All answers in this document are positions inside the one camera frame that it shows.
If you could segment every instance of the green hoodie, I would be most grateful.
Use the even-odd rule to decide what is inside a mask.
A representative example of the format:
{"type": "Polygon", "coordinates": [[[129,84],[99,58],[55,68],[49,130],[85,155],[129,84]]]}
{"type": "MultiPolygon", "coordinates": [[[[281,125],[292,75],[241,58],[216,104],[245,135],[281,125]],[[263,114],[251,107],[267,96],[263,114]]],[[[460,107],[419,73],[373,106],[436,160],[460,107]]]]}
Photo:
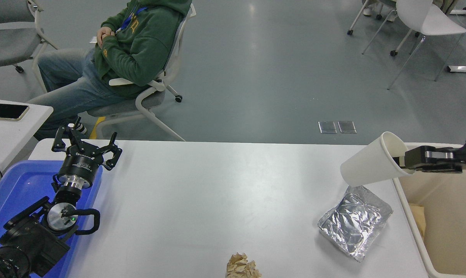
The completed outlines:
{"type": "Polygon", "coordinates": [[[134,84],[112,87],[118,95],[135,98],[163,69],[176,29],[190,9],[191,0],[131,0],[116,16],[101,24],[116,32],[130,14],[128,26],[95,45],[95,68],[103,82],[125,78],[134,84]]]}

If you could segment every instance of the white table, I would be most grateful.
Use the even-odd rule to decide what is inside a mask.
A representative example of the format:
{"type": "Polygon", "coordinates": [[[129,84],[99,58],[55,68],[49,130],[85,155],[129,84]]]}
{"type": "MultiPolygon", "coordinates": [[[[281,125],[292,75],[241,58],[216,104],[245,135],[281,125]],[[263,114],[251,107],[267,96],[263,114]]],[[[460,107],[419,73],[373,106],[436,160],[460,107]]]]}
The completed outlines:
{"type": "MultiPolygon", "coordinates": [[[[51,144],[30,159],[63,160],[51,144]]],[[[94,204],[101,227],[79,239],[70,278],[220,278],[236,252],[266,278],[427,278],[392,181],[368,186],[394,213],[362,263],[319,232],[347,187],[339,166],[362,146],[117,144],[94,204]]]]}
{"type": "MultiPolygon", "coordinates": [[[[0,100],[0,103],[25,104],[0,100]]],[[[0,120],[0,170],[4,171],[32,135],[53,112],[49,106],[28,104],[29,109],[19,121],[0,120]]]]}

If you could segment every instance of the chair wheel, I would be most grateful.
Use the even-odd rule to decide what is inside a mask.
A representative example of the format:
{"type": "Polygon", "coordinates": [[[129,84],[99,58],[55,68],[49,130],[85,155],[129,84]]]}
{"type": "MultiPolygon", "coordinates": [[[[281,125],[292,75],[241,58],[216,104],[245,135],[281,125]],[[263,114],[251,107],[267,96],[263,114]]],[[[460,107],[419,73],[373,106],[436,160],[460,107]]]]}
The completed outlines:
{"type": "Polygon", "coordinates": [[[15,70],[18,72],[18,73],[23,73],[23,68],[21,66],[15,66],[15,70]]]}

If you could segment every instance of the smartphone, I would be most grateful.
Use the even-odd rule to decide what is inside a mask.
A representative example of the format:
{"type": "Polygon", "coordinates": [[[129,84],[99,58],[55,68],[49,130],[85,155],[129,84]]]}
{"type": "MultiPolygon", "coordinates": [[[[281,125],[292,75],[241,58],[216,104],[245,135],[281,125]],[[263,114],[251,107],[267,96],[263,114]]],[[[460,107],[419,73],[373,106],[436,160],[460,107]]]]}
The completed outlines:
{"type": "Polygon", "coordinates": [[[28,109],[27,105],[0,103],[0,119],[18,121],[28,109]]]}

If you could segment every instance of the white chair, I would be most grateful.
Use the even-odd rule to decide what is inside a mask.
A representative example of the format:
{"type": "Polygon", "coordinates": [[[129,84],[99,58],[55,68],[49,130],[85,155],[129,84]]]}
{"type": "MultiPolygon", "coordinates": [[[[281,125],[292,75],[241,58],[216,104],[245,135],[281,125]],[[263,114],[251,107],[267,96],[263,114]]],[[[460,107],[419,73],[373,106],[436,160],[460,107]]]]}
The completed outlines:
{"type": "MultiPolygon", "coordinates": [[[[175,41],[173,42],[173,47],[168,57],[168,61],[161,73],[159,73],[158,76],[149,83],[151,86],[150,88],[140,93],[135,100],[127,100],[87,111],[90,116],[99,117],[101,120],[96,123],[95,134],[92,132],[92,135],[90,136],[91,139],[100,137],[102,135],[102,128],[106,125],[147,118],[162,130],[173,136],[176,140],[185,141],[180,135],[161,122],[151,109],[163,102],[166,89],[173,93],[176,102],[182,102],[182,96],[179,95],[176,90],[170,86],[170,84],[177,77],[178,70],[180,69],[183,47],[182,40],[185,26],[189,18],[194,17],[195,15],[196,10],[194,8],[194,4],[191,4],[189,13],[182,19],[177,28],[175,41]]],[[[123,78],[112,79],[109,81],[109,85],[111,86],[127,84],[132,84],[132,82],[123,78]]]]}
{"type": "Polygon", "coordinates": [[[33,59],[32,69],[39,83],[43,84],[37,58],[48,45],[55,49],[58,47],[44,35],[40,27],[41,11],[43,9],[37,0],[0,0],[0,23],[34,23],[34,28],[0,29],[0,67],[14,65],[18,73],[23,73],[18,63],[33,59]],[[34,55],[40,44],[41,48],[34,55]]]}
{"type": "MultiPolygon", "coordinates": [[[[418,42],[417,46],[414,46],[413,51],[410,52],[410,57],[408,57],[405,64],[403,65],[403,67],[401,67],[400,71],[398,72],[392,83],[388,86],[388,90],[394,84],[396,79],[398,79],[399,75],[401,74],[401,71],[403,71],[406,64],[408,64],[408,61],[410,61],[410,58],[417,52],[417,49],[425,41],[426,36],[461,34],[456,45],[451,50],[448,57],[446,57],[444,65],[437,73],[436,78],[434,79],[434,81],[436,81],[442,69],[445,67],[451,53],[456,49],[463,35],[466,33],[466,29],[454,23],[454,21],[450,20],[448,16],[441,11],[440,8],[432,4],[432,0],[398,0],[396,2],[396,11],[393,12],[397,12],[401,21],[410,28],[406,37],[408,37],[412,30],[415,30],[422,34],[422,38],[420,39],[420,42],[418,42]]],[[[371,39],[369,45],[367,45],[365,50],[367,50],[367,48],[370,46],[370,44],[372,43],[372,41],[374,40],[374,38],[385,23],[386,21],[384,21],[383,24],[381,24],[378,31],[371,39]]]]}
{"type": "MultiPolygon", "coordinates": [[[[362,7],[360,8],[360,11],[358,12],[357,17],[355,17],[355,20],[353,21],[352,25],[350,26],[350,28],[346,32],[347,35],[349,35],[349,36],[353,35],[353,27],[357,23],[358,19],[360,18],[360,15],[364,11],[365,7],[368,6],[368,4],[369,4],[369,0],[366,0],[364,2],[364,4],[362,5],[362,7]]],[[[396,2],[392,1],[392,0],[378,0],[378,4],[379,4],[379,9],[378,9],[378,14],[376,15],[376,19],[378,19],[378,20],[383,18],[383,16],[381,15],[381,11],[383,11],[384,5],[392,8],[392,9],[396,9],[396,2]]]]}

